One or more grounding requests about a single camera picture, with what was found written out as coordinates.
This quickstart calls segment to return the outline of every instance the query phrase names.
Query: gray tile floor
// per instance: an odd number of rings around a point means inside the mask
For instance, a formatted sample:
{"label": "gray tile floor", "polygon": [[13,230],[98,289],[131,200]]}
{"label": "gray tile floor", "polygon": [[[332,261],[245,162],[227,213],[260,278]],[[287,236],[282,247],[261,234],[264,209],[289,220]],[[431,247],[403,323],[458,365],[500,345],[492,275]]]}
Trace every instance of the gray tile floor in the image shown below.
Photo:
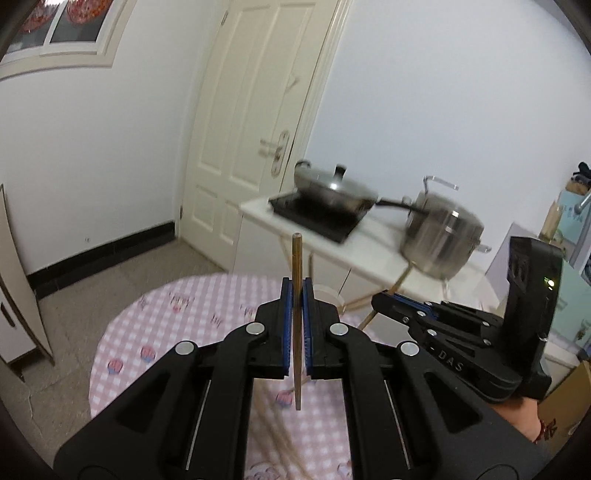
{"label": "gray tile floor", "polygon": [[39,302],[56,365],[42,360],[26,367],[23,383],[0,362],[0,398],[47,463],[52,465],[57,449],[90,420],[90,369],[109,322],[143,293],[219,271],[186,243],[174,241]]}

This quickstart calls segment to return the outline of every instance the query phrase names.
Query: window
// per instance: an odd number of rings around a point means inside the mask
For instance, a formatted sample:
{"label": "window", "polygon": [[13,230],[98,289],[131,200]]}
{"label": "window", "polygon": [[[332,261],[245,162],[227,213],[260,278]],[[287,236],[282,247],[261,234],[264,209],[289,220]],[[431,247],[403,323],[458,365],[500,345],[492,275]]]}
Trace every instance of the window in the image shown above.
{"label": "window", "polygon": [[135,0],[40,0],[0,61],[0,79],[61,67],[110,67]]}

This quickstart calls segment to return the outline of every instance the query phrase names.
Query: stainless steel pot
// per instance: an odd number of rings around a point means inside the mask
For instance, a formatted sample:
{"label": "stainless steel pot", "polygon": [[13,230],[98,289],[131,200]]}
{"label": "stainless steel pot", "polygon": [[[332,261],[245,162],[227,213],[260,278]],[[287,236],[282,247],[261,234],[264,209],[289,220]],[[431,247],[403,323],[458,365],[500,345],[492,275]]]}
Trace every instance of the stainless steel pot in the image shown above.
{"label": "stainless steel pot", "polygon": [[430,180],[458,189],[437,177],[423,179],[425,190],[415,205],[428,214],[410,213],[400,252],[424,273],[447,280],[460,271],[474,250],[488,253],[491,248],[480,243],[484,225],[478,217],[457,202],[429,192]]}
{"label": "stainless steel pot", "polygon": [[358,215],[375,205],[404,208],[418,215],[422,212],[412,203],[380,199],[375,191],[362,183],[343,178],[346,171],[343,165],[337,165],[334,174],[312,168],[307,160],[300,160],[295,167],[294,182],[298,192],[333,210]]}

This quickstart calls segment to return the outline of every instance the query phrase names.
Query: door frame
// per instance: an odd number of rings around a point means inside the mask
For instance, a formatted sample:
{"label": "door frame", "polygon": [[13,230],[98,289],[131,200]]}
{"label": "door frame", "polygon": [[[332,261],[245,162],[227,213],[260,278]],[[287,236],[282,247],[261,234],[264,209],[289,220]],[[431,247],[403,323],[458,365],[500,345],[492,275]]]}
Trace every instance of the door frame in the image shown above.
{"label": "door frame", "polygon": [[[176,166],[177,166],[177,181],[176,188],[173,194],[173,208],[174,208],[174,231],[177,236],[180,236],[180,210],[183,204],[184,188],[187,175],[187,165],[189,163],[189,149],[191,145],[191,137],[193,134],[193,126],[195,125],[195,119],[197,116],[197,105],[199,103],[199,96],[203,81],[205,80],[205,74],[207,71],[207,65],[213,52],[213,46],[217,40],[219,28],[222,23],[222,19],[225,12],[229,9],[232,0],[226,0],[221,2],[218,12],[216,12],[216,19],[218,21],[215,34],[210,36],[209,44],[205,51],[207,58],[205,62],[198,62],[193,73],[193,80],[191,81],[191,88],[189,91],[189,97],[187,98],[186,108],[183,122],[183,131],[181,132],[181,138],[179,141],[177,155],[176,155]],[[280,192],[285,192],[293,188],[293,170],[296,161],[301,159],[306,152],[310,134],[314,121],[316,120],[316,114],[318,113],[318,107],[324,93],[324,87],[326,86],[326,80],[328,79],[330,68],[332,67],[333,60],[339,40],[341,38],[343,29],[349,9],[353,0],[338,0],[335,13],[330,21],[329,29],[324,38],[324,43],[320,49],[320,55],[316,68],[312,75],[312,81],[306,99],[304,101],[304,108],[300,115],[297,128],[295,129],[294,141],[291,147],[291,151],[287,157],[287,165],[285,167],[284,175],[281,180]]]}

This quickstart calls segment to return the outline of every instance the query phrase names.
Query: gingham pattern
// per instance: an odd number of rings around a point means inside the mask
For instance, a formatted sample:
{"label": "gingham pattern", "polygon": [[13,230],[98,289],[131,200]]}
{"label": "gingham pattern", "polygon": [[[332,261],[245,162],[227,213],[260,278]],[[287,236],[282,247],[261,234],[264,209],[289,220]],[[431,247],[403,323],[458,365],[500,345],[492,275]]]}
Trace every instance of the gingham pattern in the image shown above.
{"label": "gingham pattern", "polygon": [[[279,298],[281,281],[250,275],[189,277],[142,296],[119,314],[99,342],[90,375],[90,413],[103,410],[164,353],[181,340],[198,345],[222,340],[254,320],[256,308]],[[359,319],[343,317],[358,325]],[[282,423],[305,470],[317,480],[351,478],[345,405],[340,381],[305,384],[302,410],[279,408],[275,396],[293,386],[292,375],[264,382],[268,404],[264,419],[251,411],[245,479],[306,479],[289,459],[282,461],[269,430]]]}

